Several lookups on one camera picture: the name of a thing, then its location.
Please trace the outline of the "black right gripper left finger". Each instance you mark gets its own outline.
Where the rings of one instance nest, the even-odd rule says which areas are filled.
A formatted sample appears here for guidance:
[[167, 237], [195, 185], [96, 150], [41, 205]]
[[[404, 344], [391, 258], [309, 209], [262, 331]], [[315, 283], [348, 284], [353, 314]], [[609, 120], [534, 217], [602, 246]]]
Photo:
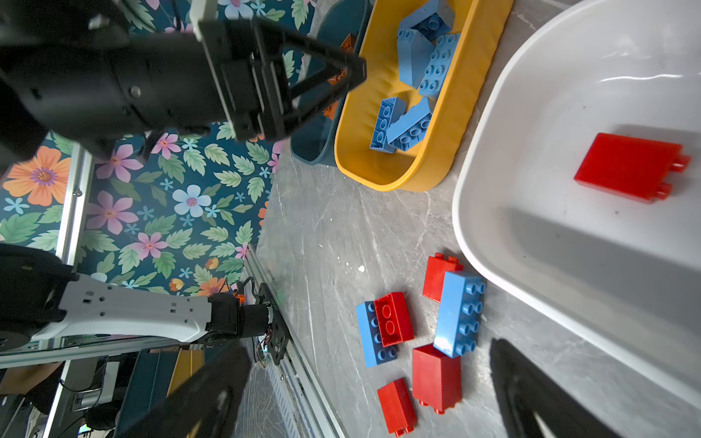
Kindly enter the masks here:
[[252, 369], [248, 350], [229, 344], [120, 437], [231, 437]]

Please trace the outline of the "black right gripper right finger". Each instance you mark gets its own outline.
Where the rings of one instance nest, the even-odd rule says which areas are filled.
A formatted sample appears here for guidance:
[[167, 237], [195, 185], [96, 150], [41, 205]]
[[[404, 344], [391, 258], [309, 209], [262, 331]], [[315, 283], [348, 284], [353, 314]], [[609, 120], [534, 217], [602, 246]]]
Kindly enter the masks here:
[[490, 344], [490, 370], [509, 437], [542, 437], [545, 423], [556, 437], [616, 437], [555, 381], [505, 339]]

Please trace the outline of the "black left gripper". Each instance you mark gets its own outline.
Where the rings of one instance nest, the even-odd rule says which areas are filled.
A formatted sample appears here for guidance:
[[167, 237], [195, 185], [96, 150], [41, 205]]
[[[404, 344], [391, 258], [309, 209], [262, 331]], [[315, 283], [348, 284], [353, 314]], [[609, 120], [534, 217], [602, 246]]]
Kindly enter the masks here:
[[[367, 79], [360, 56], [266, 18], [221, 21], [215, 1], [193, 1], [191, 21], [237, 140], [259, 134], [273, 142], [290, 137]], [[324, 69], [290, 88], [287, 51], [320, 60]]]

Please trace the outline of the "red lego bottom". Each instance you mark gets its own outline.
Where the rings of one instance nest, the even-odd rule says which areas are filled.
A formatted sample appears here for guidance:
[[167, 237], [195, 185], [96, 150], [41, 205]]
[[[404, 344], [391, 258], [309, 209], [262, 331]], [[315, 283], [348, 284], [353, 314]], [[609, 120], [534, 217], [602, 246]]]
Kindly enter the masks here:
[[377, 394], [388, 433], [395, 437], [410, 434], [418, 420], [405, 379], [400, 378], [388, 383], [380, 388]]

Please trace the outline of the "red lego small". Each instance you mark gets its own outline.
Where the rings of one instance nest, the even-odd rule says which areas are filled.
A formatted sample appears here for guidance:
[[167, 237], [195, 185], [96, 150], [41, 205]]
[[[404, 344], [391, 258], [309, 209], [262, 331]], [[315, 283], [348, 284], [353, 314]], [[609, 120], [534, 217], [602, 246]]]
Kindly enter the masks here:
[[574, 180], [611, 195], [653, 204], [666, 200], [674, 189], [666, 177], [686, 171], [690, 162], [681, 144], [600, 132]]

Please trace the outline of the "brown lego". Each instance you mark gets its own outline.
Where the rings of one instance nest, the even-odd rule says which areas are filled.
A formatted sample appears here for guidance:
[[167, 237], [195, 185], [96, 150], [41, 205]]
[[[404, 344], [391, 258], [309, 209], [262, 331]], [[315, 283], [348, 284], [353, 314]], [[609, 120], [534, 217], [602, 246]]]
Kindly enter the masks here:
[[332, 103], [323, 111], [323, 115], [329, 120], [335, 120], [339, 107], [341, 106], [341, 101], [337, 100]]
[[354, 53], [356, 44], [357, 36], [355, 34], [348, 34], [341, 43], [341, 49], [346, 53]]

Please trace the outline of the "light blue square lego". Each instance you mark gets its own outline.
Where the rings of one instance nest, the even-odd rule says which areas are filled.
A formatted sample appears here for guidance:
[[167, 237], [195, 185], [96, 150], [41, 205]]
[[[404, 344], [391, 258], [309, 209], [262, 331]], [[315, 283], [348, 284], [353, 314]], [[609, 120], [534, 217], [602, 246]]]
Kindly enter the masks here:
[[397, 34], [399, 78], [417, 89], [430, 61], [434, 45], [418, 30], [400, 28]]

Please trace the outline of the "light blue long lego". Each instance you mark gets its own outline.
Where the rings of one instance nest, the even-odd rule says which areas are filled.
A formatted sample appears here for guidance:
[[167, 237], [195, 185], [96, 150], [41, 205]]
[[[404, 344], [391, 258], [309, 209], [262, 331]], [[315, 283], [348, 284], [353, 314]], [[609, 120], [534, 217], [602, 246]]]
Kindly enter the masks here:
[[429, 41], [435, 41], [452, 31], [455, 11], [445, 0], [430, 0], [400, 22], [400, 29], [419, 31]]

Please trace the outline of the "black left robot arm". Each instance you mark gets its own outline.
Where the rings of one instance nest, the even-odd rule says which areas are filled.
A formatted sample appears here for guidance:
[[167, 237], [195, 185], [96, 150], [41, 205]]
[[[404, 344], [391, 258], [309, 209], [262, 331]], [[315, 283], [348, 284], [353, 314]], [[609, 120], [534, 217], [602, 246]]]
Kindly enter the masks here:
[[266, 18], [221, 21], [195, 1], [193, 31], [133, 36], [124, 1], [1, 5], [1, 165], [32, 159], [54, 132], [100, 160], [169, 129], [287, 138], [361, 85], [363, 58]]

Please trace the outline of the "teal plastic bin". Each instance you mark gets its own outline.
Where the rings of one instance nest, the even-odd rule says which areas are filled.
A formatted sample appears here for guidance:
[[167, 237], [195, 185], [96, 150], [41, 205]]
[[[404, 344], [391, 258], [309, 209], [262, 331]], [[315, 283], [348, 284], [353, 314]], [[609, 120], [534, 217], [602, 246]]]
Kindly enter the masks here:
[[[355, 34], [358, 55], [372, 14], [370, 1], [324, 1], [323, 16], [312, 25], [312, 36], [323, 43], [341, 46], [348, 34]], [[335, 120], [327, 119], [323, 113], [290, 137], [292, 155], [303, 164], [334, 166], [335, 135], [341, 117], [344, 100]]]

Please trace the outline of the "stacked spare bins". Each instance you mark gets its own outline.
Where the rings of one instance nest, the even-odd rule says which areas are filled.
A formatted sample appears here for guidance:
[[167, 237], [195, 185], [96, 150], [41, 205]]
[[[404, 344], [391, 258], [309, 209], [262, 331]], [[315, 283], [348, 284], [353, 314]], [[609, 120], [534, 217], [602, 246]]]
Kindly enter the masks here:
[[140, 352], [120, 410], [115, 436], [121, 437], [205, 363], [203, 350]]

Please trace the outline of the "yellow plastic bin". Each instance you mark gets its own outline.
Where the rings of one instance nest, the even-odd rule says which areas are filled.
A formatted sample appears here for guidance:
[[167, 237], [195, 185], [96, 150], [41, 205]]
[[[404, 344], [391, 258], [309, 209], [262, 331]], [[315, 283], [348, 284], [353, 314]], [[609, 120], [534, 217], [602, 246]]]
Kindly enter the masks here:
[[378, 1], [336, 133], [339, 170], [380, 192], [425, 192], [450, 170], [513, 7]]

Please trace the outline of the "white plastic bin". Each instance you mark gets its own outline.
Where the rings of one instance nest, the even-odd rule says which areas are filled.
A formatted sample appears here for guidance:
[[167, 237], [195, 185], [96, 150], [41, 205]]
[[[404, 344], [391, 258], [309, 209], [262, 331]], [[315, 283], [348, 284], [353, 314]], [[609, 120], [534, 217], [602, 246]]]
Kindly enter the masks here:
[[[666, 200], [577, 184], [599, 133], [680, 144]], [[452, 216], [491, 282], [700, 403], [700, 5], [582, 1], [504, 67]]]

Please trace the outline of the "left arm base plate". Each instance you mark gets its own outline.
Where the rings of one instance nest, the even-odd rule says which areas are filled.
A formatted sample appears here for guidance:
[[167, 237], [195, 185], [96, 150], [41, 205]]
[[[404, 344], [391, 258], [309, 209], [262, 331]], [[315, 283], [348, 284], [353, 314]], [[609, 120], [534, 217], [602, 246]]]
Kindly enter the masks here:
[[259, 350], [266, 352], [274, 365], [279, 365], [285, 359], [288, 343], [291, 340], [290, 330], [283, 318], [272, 289], [267, 283], [261, 283], [255, 295], [257, 304], [268, 308], [268, 330], [259, 343]]

